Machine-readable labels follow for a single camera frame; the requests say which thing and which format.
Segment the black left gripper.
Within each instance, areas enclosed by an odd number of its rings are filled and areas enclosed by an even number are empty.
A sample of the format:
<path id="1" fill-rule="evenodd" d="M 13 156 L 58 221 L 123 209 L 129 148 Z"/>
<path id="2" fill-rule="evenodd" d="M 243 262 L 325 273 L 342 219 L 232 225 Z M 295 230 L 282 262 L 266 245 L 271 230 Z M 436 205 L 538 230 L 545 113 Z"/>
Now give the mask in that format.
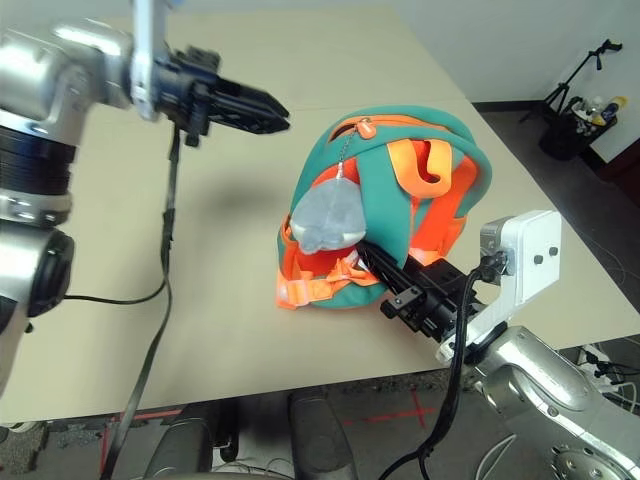
<path id="1" fill-rule="evenodd" d="M 220 55 L 189 45 L 185 51 L 169 52 L 156 69 L 156 111 L 167 116 L 186 133 L 185 144 L 198 146 L 209 132 L 211 91 L 245 106 L 265 111 L 217 109 L 216 122 L 255 135 L 286 131 L 288 110 L 270 93 L 232 80 L 218 78 Z"/>

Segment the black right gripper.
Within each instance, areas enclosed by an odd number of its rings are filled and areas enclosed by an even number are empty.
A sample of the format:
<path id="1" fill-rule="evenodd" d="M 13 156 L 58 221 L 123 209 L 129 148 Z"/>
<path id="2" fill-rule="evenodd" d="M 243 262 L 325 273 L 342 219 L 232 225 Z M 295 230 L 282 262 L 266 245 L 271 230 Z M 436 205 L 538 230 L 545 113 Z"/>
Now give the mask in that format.
<path id="1" fill-rule="evenodd" d="M 413 332 L 441 343 L 456 331 L 458 307 L 468 279 L 445 259 L 423 265 L 408 256 L 405 272 L 381 247 L 360 241 L 356 250 L 368 270 L 392 293 L 380 305 L 389 319 L 398 317 Z"/>

